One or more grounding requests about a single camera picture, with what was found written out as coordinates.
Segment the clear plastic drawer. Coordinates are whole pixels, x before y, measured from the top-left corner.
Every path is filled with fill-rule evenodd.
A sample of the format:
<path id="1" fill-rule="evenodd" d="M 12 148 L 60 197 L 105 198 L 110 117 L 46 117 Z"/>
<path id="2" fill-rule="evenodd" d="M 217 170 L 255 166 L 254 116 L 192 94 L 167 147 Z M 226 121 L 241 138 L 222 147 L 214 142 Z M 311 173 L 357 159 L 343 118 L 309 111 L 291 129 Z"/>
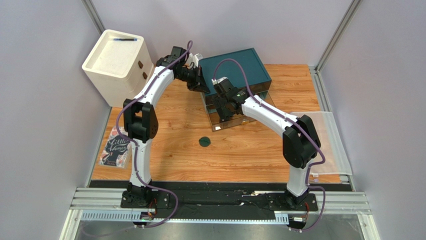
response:
<path id="1" fill-rule="evenodd" d="M 248 124 L 250 122 L 253 122 L 255 119 L 252 117 L 248 117 L 246 115 L 234 115 L 230 120 L 219 120 L 219 115 L 214 107 L 213 104 L 213 98 L 216 97 L 217 95 L 213 96 L 209 103 L 206 104 L 205 106 L 205 110 L 206 113 L 209 117 L 209 121 L 212 127 L 212 131 L 220 131 L 220 130 L 224 130 L 224 129 L 228 129 L 228 128 L 232 128 L 232 127 L 236 127 L 239 125 L 244 125 L 244 124 Z"/>

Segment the teal drawer organizer box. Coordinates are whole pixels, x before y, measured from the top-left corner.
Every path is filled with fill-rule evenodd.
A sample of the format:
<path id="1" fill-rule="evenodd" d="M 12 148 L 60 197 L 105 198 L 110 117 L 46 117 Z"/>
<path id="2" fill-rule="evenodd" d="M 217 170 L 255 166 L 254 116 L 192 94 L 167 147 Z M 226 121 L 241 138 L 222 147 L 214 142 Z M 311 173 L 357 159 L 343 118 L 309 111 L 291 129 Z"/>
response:
<path id="1" fill-rule="evenodd" d="M 224 59 L 234 59 L 241 65 L 250 90 L 254 95 L 267 92 L 270 89 L 272 79 L 254 48 L 206 57 L 199 61 L 199 66 L 202 67 L 204 79 L 210 90 L 210 93 L 204 94 L 206 104 L 210 102 L 213 96 L 217 95 L 212 84 L 213 78 L 227 77 L 233 86 L 239 89 L 246 87 L 243 74 L 236 63 L 226 61 L 215 71 L 217 65 Z"/>

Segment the dark green round compact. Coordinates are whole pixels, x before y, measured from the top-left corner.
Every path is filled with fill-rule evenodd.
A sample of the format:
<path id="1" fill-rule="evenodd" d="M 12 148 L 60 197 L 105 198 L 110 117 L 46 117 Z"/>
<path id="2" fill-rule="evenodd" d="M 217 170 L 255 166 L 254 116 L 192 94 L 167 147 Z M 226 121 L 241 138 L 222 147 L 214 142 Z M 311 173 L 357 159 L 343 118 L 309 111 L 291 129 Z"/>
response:
<path id="1" fill-rule="evenodd" d="M 202 146 L 202 147 L 208 147 L 209 145 L 211 145 L 211 140 L 210 140 L 210 138 L 209 137 L 207 137 L 207 136 L 203 136 L 203 137 L 201 137 L 199 140 L 198 140 L 198 142 L 199 142 L 199 145 L 200 146 Z"/>

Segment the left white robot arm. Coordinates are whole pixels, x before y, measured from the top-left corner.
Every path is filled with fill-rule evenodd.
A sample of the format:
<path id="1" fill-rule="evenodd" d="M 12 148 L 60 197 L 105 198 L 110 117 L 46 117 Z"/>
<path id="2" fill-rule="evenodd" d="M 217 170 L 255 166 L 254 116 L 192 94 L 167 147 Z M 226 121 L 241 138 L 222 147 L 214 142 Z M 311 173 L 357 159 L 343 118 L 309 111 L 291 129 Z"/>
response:
<path id="1" fill-rule="evenodd" d="M 189 91 L 210 93 L 198 62 L 193 60 L 186 65 L 190 48 L 174 46 L 169 55 L 156 62 L 154 73 L 141 92 L 123 103 L 120 116 L 131 141 L 133 161 L 129 184 L 122 193 L 122 208 L 148 208 L 155 202 L 150 172 L 151 146 L 159 130 L 155 107 L 166 88 L 178 79 L 186 83 Z"/>

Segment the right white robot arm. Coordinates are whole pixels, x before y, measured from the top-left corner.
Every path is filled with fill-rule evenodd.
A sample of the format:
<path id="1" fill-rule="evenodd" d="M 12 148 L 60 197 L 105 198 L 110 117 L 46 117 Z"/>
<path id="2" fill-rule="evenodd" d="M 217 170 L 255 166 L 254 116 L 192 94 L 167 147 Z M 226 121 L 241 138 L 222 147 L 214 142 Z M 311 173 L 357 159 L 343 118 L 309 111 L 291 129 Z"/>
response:
<path id="1" fill-rule="evenodd" d="M 309 173 L 314 159 L 321 152 L 321 142 L 313 120 L 303 115 L 288 114 L 251 95 L 246 89 L 233 86 L 226 77 L 212 80 L 217 96 L 213 99 L 220 121 L 234 115 L 252 118 L 277 133 L 282 139 L 282 154 L 290 165 L 289 179 L 282 202 L 295 209 L 301 207 L 309 193 Z"/>

